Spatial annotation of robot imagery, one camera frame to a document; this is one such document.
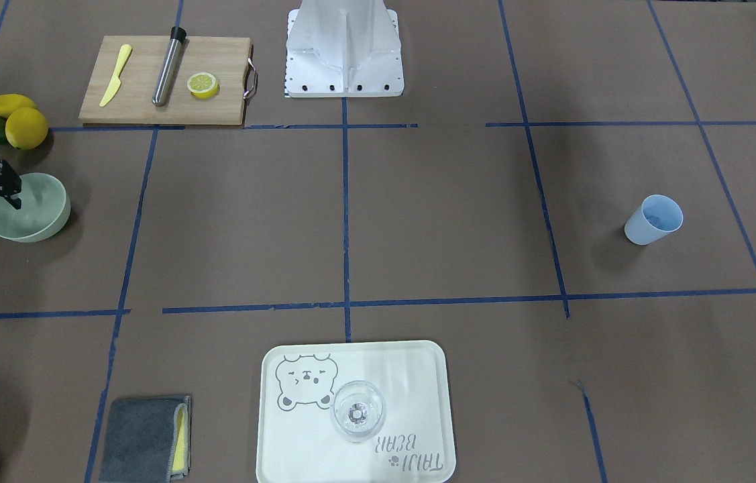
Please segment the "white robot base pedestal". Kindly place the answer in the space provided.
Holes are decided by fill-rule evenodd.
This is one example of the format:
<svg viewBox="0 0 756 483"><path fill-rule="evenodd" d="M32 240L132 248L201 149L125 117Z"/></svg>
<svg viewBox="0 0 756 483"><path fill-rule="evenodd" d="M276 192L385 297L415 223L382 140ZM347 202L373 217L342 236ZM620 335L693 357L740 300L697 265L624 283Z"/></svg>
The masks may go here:
<svg viewBox="0 0 756 483"><path fill-rule="evenodd" d="M403 94L399 22L385 2L304 1L286 27L286 97Z"/></svg>

